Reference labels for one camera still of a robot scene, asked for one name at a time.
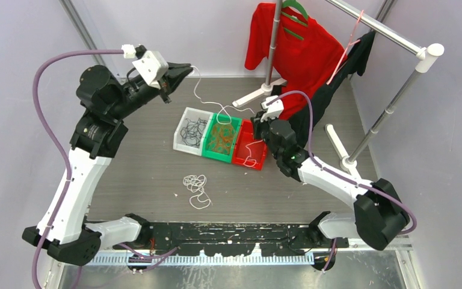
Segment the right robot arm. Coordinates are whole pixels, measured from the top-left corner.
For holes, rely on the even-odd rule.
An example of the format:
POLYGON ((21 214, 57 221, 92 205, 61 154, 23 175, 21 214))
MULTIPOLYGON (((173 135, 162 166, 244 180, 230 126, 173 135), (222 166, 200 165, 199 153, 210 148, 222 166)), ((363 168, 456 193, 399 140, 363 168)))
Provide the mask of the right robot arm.
POLYGON ((297 144, 288 121, 263 121, 262 115, 251 118, 253 136, 266 143, 282 174, 324 190, 352 210, 324 211, 317 216, 309 225, 315 246, 325 247, 337 238, 360 238, 369 247, 384 250, 407 225, 415 223, 389 181, 355 178, 326 164, 297 144))

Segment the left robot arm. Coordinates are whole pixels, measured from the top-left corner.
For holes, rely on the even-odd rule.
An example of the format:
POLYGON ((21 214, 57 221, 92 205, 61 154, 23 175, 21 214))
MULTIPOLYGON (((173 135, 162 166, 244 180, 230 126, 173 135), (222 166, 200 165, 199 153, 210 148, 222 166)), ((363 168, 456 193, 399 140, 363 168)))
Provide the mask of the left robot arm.
POLYGON ((91 223, 86 213, 98 182, 128 132, 124 119, 156 97, 169 102, 170 94, 192 71, 190 64, 170 63, 159 88, 147 85, 142 76, 121 84, 101 65, 82 73, 76 95, 85 111, 70 139, 69 166, 42 220, 24 229, 22 238, 27 243, 76 266, 86 265, 102 249, 120 244, 142 249, 150 244, 150 223, 136 214, 91 223))

